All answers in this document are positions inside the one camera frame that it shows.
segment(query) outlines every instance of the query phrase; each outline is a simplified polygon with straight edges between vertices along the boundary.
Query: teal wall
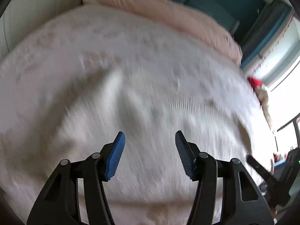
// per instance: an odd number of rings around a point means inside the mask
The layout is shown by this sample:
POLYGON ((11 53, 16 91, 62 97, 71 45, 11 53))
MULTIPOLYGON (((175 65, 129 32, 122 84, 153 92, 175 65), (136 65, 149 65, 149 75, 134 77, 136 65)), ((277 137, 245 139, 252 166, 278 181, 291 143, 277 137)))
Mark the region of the teal wall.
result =
POLYGON ((225 8, 233 17, 240 21, 240 26, 234 34, 237 42, 240 42, 257 19, 257 9, 262 11, 264 0, 215 0, 225 8))

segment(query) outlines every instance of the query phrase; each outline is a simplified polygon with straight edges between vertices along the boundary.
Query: screw head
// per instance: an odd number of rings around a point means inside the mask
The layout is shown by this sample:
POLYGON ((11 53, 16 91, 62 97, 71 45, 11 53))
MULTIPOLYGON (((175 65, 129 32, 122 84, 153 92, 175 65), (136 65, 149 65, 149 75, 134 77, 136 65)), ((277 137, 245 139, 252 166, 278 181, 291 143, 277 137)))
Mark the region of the screw head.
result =
POLYGON ((60 164, 65 166, 69 163, 69 161, 67 159, 61 160, 60 164))
POLYGON ((241 161, 239 159, 237 159, 237 158, 232 158, 232 163, 235 164, 235 165, 237 165, 237 164, 240 164, 241 161))
POLYGON ((208 154, 207 154, 206 152, 200 152, 200 153, 199 153, 199 156, 200 156, 201 158, 208 158, 208 154))
POLYGON ((101 154, 98 153, 98 152, 92 154, 92 158, 93 158, 93 159, 98 159, 98 158, 100 158, 100 157, 101 157, 101 154))

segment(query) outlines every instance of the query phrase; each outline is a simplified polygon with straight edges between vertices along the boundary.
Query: blue object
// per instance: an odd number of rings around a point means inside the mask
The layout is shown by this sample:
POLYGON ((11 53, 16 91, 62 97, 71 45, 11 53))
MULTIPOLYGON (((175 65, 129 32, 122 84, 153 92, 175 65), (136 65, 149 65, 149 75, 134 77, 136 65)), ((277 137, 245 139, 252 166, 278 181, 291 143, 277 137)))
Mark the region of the blue object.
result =
POLYGON ((237 20, 215 0, 186 0, 184 3, 213 17, 227 31, 231 32, 237 20))
POLYGON ((274 166, 276 167, 276 166, 278 166, 278 165, 280 165, 282 163, 285 163, 285 159, 283 159, 281 161, 278 161, 278 162, 275 162, 274 166))
POLYGON ((190 179, 193 179, 193 177, 195 175, 194 174, 194 168, 195 168, 194 160, 196 157, 194 156, 193 151, 191 150, 188 142, 185 140, 181 131, 178 131, 175 134, 175 144, 176 144, 176 148, 178 150, 178 154, 181 159, 185 174, 190 179))
POLYGON ((110 180, 115 174, 125 147, 125 134, 119 132, 115 141, 114 147, 107 159, 105 178, 110 180))

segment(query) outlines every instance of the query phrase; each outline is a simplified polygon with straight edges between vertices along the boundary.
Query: white bedspread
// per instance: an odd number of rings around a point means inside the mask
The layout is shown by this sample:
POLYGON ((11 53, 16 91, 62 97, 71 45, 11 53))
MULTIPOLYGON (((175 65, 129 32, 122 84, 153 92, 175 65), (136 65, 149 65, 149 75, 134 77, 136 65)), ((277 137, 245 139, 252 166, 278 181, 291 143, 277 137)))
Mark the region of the white bedspread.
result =
POLYGON ((83 160, 123 131, 123 156, 105 184, 116 224, 185 224, 197 183, 185 176, 177 130, 216 159, 245 164, 253 154, 271 167, 274 138, 240 70, 159 23, 83 6, 0 65, 0 187, 23 221, 61 159, 83 160))

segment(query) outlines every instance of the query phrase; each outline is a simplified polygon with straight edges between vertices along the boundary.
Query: pink blanket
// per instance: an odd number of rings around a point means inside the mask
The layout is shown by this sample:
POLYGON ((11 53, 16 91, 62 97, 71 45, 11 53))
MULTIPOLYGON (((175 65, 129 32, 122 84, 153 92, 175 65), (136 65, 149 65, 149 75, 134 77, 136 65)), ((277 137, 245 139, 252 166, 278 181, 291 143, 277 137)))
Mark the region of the pink blanket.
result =
POLYGON ((220 55, 240 65, 242 51, 230 33, 213 18, 193 8, 168 0, 83 0, 162 22, 178 31, 188 33, 204 42, 220 55))

